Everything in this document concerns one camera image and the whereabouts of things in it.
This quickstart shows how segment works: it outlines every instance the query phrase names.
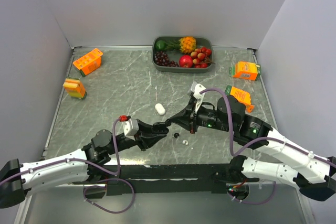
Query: fruit basket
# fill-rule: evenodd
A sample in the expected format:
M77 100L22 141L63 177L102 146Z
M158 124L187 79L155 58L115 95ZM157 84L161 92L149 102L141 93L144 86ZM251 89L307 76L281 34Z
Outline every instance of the fruit basket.
M184 64L185 67L180 66L179 61L184 55L191 55L196 49L206 48L208 49L207 55L200 55L200 63L193 64L190 67L189 58L185 57ZM193 54L193 59L198 59L198 52ZM152 62L157 70L163 72L174 72L174 73L205 73L208 72L214 63L213 60L213 49L209 40L199 37L180 37L180 36L162 36L155 39L152 48Z

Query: marble surface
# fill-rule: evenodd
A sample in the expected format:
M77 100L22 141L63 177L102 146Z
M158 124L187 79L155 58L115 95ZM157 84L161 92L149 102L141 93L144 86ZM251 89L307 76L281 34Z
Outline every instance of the marble surface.
M90 50L75 49L73 55L78 59ZM201 74L157 71L150 58L151 51L102 49L102 52L101 67L86 77L71 67L69 76L79 78L88 95L81 101L64 93L47 158L82 148L99 130L111 130L112 122L123 114L149 124L164 122L187 105L187 92L193 81L205 87L223 90L229 84L250 92L251 102L255 105L251 114L274 125L260 80L245 81L228 76L232 64L238 61L254 62L250 50L214 50L215 67ZM219 97L219 94L209 92L204 101L216 105ZM166 108L166 115L156 113L154 106L158 102ZM121 124L117 130L118 133L122 132ZM173 137L175 132L180 133L177 139ZM187 140L189 145L182 144L183 140ZM239 145L235 143L235 150L238 148ZM252 150L245 150L243 154L262 161L276 161ZM121 164L207 164L228 163L232 157L229 153L228 133L200 127L192 135L173 124L168 136L151 149L142 152L135 146L121 152L120 158Z

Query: green avocado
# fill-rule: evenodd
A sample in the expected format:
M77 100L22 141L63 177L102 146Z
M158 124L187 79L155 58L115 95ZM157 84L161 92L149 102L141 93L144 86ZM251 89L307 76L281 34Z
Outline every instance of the green avocado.
M166 48L166 42L164 42L163 40L159 40L155 43L155 48L157 51L164 51L164 49Z

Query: orange package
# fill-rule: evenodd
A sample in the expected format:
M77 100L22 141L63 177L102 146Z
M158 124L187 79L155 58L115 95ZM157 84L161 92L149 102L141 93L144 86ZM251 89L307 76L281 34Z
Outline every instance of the orange package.
M75 60L73 65L79 70L80 74L85 77L100 67L102 55L103 53L98 48L95 48L83 57Z
M71 97L82 100L87 95L83 84L78 79L66 78L63 87Z
M261 67L252 62L239 61L229 69L229 75L235 78L255 81L259 78Z
M254 109L254 105L251 105L251 95L249 92L228 85L225 89L225 94L234 96L238 102L244 104L247 112L251 112Z

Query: white wall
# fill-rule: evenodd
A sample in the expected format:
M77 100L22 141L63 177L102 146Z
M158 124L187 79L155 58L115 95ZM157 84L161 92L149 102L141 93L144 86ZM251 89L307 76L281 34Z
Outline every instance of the white wall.
M203 36L258 48L284 0L47 0L70 44L150 45L159 35Z
M336 0L286 0L258 50L279 129L336 156ZM317 223L335 223L336 195L312 201Z
M44 0L0 0L0 169L46 143L71 49ZM0 209L13 223L17 207Z

